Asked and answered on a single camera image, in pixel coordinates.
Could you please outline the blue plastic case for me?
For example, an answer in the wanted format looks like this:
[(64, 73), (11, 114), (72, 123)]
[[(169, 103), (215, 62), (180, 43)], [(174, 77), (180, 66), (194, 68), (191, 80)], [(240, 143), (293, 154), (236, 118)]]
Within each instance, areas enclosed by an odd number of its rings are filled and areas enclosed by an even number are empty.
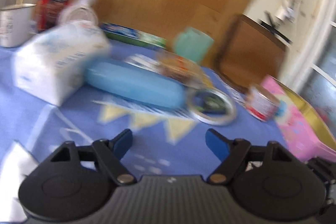
[(169, 77), (114, 59), (96, 59), (85, 66), (88, 85), (126, 100), (162, 109), (185, 105), (184, 86)]

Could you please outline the cotton swab bag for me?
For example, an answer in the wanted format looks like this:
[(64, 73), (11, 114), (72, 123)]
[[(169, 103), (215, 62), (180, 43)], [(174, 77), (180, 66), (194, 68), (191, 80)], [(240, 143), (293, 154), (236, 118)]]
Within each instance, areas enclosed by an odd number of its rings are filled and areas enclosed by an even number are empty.
[(197, 63), (174, 53), (160, 52), (157, 54), (156, 60), (145, 55), (135, 54), (127, 57), (124, 61), (135, 67), (177, 80), (188, 88), (214, 88), (210, 78)]

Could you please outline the blue patterned tablecloth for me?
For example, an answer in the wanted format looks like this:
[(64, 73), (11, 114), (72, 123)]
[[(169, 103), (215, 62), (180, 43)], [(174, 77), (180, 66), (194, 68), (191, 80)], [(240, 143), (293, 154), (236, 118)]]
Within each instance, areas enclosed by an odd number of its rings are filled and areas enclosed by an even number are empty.
[(132, 130), (133, 145), (122, 162), (136, 177), (207, 177), (219, 164), (205, 143), (209, 126), (187, 111), (153, 109), (91, 86), (52, 106), (13, 85), (14, 55), (13, 49), (1, 49), (1, 223), (25, 220), (18, 201), (21, 182), (65, 141), (90, 145)]

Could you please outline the pink biscuit tin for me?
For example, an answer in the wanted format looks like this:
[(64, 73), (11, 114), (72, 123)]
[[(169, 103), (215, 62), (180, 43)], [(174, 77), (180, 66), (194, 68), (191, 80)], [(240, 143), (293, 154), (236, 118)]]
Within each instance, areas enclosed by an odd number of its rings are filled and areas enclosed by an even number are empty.
[(288, 150), (301, 161), (321, 157), (335, 162), (335, 137), (315, 109), (272, 76), (261, 85), (280, 100), (274, 120)]

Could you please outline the white tissue pack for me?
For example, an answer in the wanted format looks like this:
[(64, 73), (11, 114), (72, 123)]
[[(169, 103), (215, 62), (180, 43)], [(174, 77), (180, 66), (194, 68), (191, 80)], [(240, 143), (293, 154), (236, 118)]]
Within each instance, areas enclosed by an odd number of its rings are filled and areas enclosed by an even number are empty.
[(112, 46), (104, 32), (90, 21), (75, 20), (35, 35), (13, 57), (17, 88), (55, 106), (61, 106), (84, 83), (85, 66), (108, 57)]

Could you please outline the mint green plastic cup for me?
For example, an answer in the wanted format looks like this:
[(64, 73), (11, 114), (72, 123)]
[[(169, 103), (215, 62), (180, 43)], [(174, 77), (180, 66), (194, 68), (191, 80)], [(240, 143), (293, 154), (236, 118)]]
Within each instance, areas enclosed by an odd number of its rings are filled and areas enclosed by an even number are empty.
[(204, 32), (187, 27), (176, 36), (173, 42), (173, 52), (200, 64), (213, 42), (213, 38)]

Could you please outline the green toothpaste box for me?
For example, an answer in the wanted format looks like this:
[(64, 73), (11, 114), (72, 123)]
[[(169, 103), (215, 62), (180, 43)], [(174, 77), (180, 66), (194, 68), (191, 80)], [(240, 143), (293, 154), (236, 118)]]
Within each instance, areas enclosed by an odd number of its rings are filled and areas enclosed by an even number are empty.
[(103, 23), (100, 28), (112, 40), (144, 48), (165, 49), (166, 47), (164, 38), (143, 31), (113, 23)]

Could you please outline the clear plastic bottle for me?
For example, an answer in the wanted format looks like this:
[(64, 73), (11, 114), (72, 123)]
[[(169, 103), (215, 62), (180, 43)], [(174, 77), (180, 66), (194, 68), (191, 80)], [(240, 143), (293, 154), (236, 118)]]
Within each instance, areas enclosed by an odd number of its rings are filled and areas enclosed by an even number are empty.
[(74, 20), (86, 20), (98, 25), (98, 17), (92, 8), (96, 0), (73, 0), (60, 12), (57, 25), (72, 22)]

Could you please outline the white enamel mug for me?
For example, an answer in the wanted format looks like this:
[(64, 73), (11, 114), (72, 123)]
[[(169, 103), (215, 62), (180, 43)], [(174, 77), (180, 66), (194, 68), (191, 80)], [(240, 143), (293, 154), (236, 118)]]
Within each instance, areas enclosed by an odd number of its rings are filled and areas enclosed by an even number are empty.
[(30, 39), (35, 6), (23, 3), (1, 8), (1, 47), (16, 48)]

